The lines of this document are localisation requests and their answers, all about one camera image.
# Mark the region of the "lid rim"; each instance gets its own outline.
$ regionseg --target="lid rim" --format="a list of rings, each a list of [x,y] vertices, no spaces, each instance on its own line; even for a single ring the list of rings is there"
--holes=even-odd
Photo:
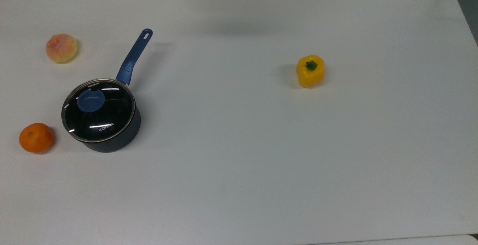
[[[108,81],[108,82],[113,82],[113,83],[116,83],[118,85],[120,85],[121,87],[123,87],[126,92],[128,92],[128,94],[130,95],[131,97],[131,103],[133,104],[133,107],[132,107],[132,111],[131,111],[131,115],[128,119],[128,121],[126,122],[125,126],[123,126],[123,128],[121,128],[118,132],[114,133],[112,136],[109,136],[107,138],[104,138],[104,139],[100,139],[100,140],[89,140],[89,139],[84,139],[84,138],[80,138],[78,137],[77,135],[75,134],[72,134],[71,132],[68,132],[70,134],[70,136],[72,136],[73,138],[75,138],[76,140],[78,141],[81,141],[83,143],[100,143],[100,142],[104,142],[104,141],[107,141],[107,140],[110,140],[116,136],[118,136],[120,133],[122,133],[128,126],[129,124],[131,123],[131,121],[133,120],[133,116],[135,115],[135,112],[136,112],[136,100],[134,99],[134,96],[133,96],[133,93],[131,93],[131,90],[128,88],[128,86],[126,86],[124,83],[118,81],[118,80],[115,80],[115,79],[110,79],[110,78],[98,78],[98,79],[93,79],[93,80],[89,80],[89,81],[86,81],[84,83],[82,83],[81,85],[78,85],[77,87],[75,87],[71,92],[70,94],[68,94],[68,96],[66,97],[65,99],[65,102],[63,102],[63,106],[67,105],[68,102],[70,102],[70,100],[73,98],[73,96],[81,89],[87,87],[88,85],[91,85],[95,82],[100,82],[100,81]],[[68,131],[69,128],[66,126],[66,118],[65,118],[65,113],[66,113],[66,109],[65,108],[62,108],[62,112],[61,112],[61,120],[62,120],[62,124],[63,124],[63,127]]]

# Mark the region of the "peach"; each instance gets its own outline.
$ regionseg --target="peach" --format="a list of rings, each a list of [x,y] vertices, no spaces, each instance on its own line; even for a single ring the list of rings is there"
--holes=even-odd
[[[64,63],[77,53],[78,43],[68,34],[53,35],[46,43],[46,55],[56,63]]]

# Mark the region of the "konka logo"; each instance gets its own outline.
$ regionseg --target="konka logo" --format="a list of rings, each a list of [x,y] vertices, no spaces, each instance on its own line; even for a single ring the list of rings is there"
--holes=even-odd
[[[105,130],[106,128],[110,127],[110,126],[114,126],[115,124],[111,123],[111,124],[107,124],[106,126],[103,126],[99,129],[99,131],[103,131]]]

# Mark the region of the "lid knob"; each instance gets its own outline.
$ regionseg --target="lid knob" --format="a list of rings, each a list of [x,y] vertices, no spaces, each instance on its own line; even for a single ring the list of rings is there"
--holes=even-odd
[[[105,103],[105,95],[100,90],[83,91],[78,97],[78,108],[84,112],[95,112]]]

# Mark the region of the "pot lid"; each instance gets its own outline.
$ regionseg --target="pot lid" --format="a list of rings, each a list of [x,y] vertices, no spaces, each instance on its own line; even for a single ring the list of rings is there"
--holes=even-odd
[[[105,141],[121,133],[135,111],[133,94],[112,79],[91,80],[79,85],[65,100],[65,129],[83,142]]]

